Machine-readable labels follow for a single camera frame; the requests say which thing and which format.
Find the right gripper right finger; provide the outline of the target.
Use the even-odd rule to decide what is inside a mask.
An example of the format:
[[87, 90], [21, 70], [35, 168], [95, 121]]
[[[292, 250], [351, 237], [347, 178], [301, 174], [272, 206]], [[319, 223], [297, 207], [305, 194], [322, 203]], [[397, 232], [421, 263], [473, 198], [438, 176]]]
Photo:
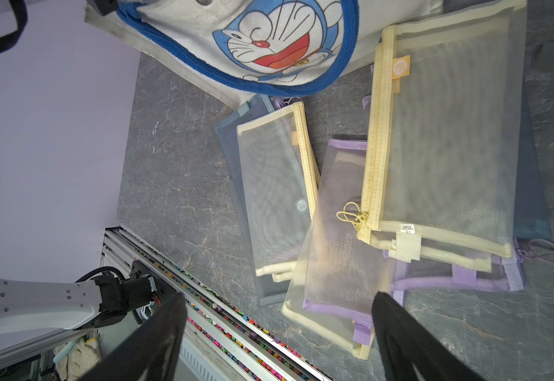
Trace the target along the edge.
[[387, 380], [480, 380], [387, 293], [372, 303], [376, 341]]

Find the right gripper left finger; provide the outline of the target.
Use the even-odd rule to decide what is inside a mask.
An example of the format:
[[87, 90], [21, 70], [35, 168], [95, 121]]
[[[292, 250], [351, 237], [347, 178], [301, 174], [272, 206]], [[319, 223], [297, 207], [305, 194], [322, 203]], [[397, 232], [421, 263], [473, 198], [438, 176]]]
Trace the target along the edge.
[[174, 380], [188, 321], [183, 294], [172, 295], [82, 380]]

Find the blue mesh pouch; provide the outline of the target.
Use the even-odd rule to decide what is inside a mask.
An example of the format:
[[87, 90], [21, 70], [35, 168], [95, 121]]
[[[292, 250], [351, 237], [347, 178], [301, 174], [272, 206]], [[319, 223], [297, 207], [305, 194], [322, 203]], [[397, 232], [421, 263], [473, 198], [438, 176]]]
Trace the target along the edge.
[[240, 153], [237, 143], [237, 127], [240, 124], [251, 122], [258, 117], [279, 110], [286, 105], [286, 98], [255, 95], [250, 100], [240, 105], [229, 117], [219, 122], [215, 127], [218, 142], [229, 168], [229, 191], [234, 203], [245, 253], [251, 268], [257, 304], [259, 306], [270, 306], [282, 303], [285, 300], [289, 283], [288, 281], [275, 282], [270, 275], [257, 276], [255, 273], [253, 248], [245, 207]]

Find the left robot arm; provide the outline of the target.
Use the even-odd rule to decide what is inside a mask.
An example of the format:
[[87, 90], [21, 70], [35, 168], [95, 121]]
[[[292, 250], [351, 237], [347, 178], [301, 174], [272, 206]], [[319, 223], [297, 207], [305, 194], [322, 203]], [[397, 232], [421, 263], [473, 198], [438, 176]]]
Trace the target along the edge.
[[113, 325], [153, 302], [156, 291], [151, 276], [96, 276], [69, 284], [0, 279], [0, 334]]

